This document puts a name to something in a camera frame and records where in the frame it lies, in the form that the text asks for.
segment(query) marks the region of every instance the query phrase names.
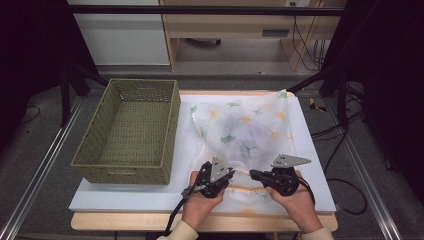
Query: metal frame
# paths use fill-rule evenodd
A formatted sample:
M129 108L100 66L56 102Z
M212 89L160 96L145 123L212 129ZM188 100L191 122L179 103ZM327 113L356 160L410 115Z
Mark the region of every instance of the metal frame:
M45 6L45 11L70 11L82 14L196 14L196 15L281 15L343 16L358 13L344 8L241 7L241 6L127 6L69 5Z
M327 105L330 115L332 116L334 122L338 124L336 106L334 101L324 99L325 105ZM362 162L361 157L359 156L356 148L352 142L352 139L349 137L349 132L346 133L346 139L344 143L346 154L349 157L349 160L352 164L353 170L355 171L358 181L361 184L364 194L369 202L369 205L374 212L374 216L377 219L377 223L383 232L383 235L386 239L390 240L400 240L402 239L399 230L396 227L395 222L393 221L392 216L389 213L383 199L377 187L374 185L374 181L371 179L370 174L365 168L365 165Z
M65 142L70 130L72 129L72 126L74 125L75 119L78 116L83 102L84 98L78 96L77 101L74 103L72 115L70 116L68 123L59 129L55 139L50 145L49 150L44 156L44 159L41 161L40 166L35 172L34 177L32 178L27 189L25 190L25 193L21 197L21 200L15 207L15 210L9 217L6 224L1 229L1 240L14 239L15 236L18 234L19 228L24 222L29 210L31 209L31 206L34 203L38 193L40 192L44 180L46 179L50 171L50 168L53 166L63 146L63 143Z
M296 8L296 7L217 7L217 6L100 6L100 5L71 5L71 6L43 6L43 11L70 11L77 14L209 14L209 15L286 15L286 16L344 16L357 13L343 8ZM56 157L66 139L82 105L83 100L74 105L73 114L69 121L60 128L45 158L41 162L31 183L16 206L6 225L0 232L0 239L13 239L19 231L27 213L29 212L44 180L54 164ZM337 119L334 110L331 110L334 121ZM361 186L365 189L367 199L377 218L386 239L401 239L396 225L393 222L381 196L373 181L369 177L362 161L353 146L349 136L346 142L346 151L350 155L352 166L357 174Z

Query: basket handle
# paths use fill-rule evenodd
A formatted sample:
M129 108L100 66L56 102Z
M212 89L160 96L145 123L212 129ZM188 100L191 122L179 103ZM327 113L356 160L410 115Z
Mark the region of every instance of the basket handle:
M108 171L110 175L135 175L135 170L133 169L116 169L116 170L109 170Z

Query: floor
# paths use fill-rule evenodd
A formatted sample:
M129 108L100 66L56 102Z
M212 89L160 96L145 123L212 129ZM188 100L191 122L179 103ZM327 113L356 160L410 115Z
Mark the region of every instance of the floor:
M310 64L307 66L313 66L307 58L305 62ZM209 42L182 41L175 71L144 67L102 69L105 78L174 78L179 80L181 89L280 90L289 88L314 73L303 66L297 72L289 70L278 40L237 39L223 39L219 46ZM103 91L101 86L91 81L90 85L92 92L88 98L83 98L84 102L71 133L66 136L60 151L53 156L55 161L47 165L49 174L42 179L42 187L34 192L36 198L26 202L27 208L18 209L22 210L21 214L25 219L16 222L18 228L12 233L16 235L15 239L113 239L113 232L77 232L71 229L72 212L67 209L81 181L81 177L70 169L69 164ZM318 82L297 94L311 133L336 124L332 112L335 109L335 99L320 98L317 94L319 86ZM315 100L316 106L325 107L326 111L311 108L311 98ZM356 100L350 99L351 97L347 99L348 115L352 116L361 107ZM34 174L39 172L37 170L44 162L46 152L60 131L58 88L34 96L29 106L35 107L28 107L27 116L22 121L25 123L17 129L8 148L0 153L1 226L6 226L9 217L13 216L16 206L19 206L19 201L25 196L27 186L33 183ZM345 142L329 165L327 177L348 181L361 192L366 191L357 174L355 160L352 160L355 157L352 154L353 146L375 185L374 192L381 197L383 207L394 223L395 233L399 233L401 237L387 236L388 232L382 229L387 223L381 225L378 220L381 208L368 202L368 208L361 215L343 210L336 212L339 228L333 233L335 239L424 239L424 207L414 197L403 176L386 169L384 156L366 124L366 118L360 114L358 116L352 118ZM315 138L315 148L323 166L340 139L338 130ZM329 185L333 198L345 210L361 211L364 200L356 188L340 181L331 181ZM145 237L146 234L141 232L118 234L118 239ZM292 239L292 234L281 234L280 239Z

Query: gray floor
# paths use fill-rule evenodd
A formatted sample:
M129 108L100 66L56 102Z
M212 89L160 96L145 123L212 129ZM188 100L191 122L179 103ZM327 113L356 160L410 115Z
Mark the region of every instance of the gray floor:
M301 69L293 73L278 41L223 40L221 46L210 43L182 42L178 69L174 72L152 70L140 72L112 71L106 77L172 77L179 80L182 89L267 89L280 90L293 86L312 74ZM70 169L70 162L82 139L101 97L103 88L90 82L92 92L84 98L83 107L68 135L56 162L45 179L43 188L29 210L18 233L18 239L112 239L112 232L77 232L70 227L72 212L67 209L81 177ZM311 133L335 123L327 112L309 108L309 98L314 97L317 105L325 106L334 99L322 101L316 94L319 83L298 94ZM40 108L40 114L30 122L21 124L9 147L0 153L0 225L7 222L38 165L56 136L60 124L60 92L58 88L34 96L28 105ZM356 102L349 103L353 114L360 110ZM37 110L28 109L27 119ZM403 239L424 239L424 208L415 198L400 173L387 171L377 143L366 123L357 120L350 124L348 136L381 194L391 217ZM317 141L315 147L324 165L340 138ZM344 147L339 149L331 163L327 177L338 177L360 186ZM345 208L359 210L363 204L360 195L350 187L331 182L333 197ZM374 216L368 210L359 216L344 211L336 213L339 228L334 232L336 239L385 239ZM143 238L144 233L119 233L119 239ZM282 239L291 239L282 235Z

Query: white cabinet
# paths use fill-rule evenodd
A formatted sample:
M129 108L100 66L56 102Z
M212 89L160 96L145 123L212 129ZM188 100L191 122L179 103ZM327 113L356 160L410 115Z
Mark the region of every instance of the white cabinet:
M158 5L157 0L68 0L70 5ZM169 65L160 14L74 14L96 65Z

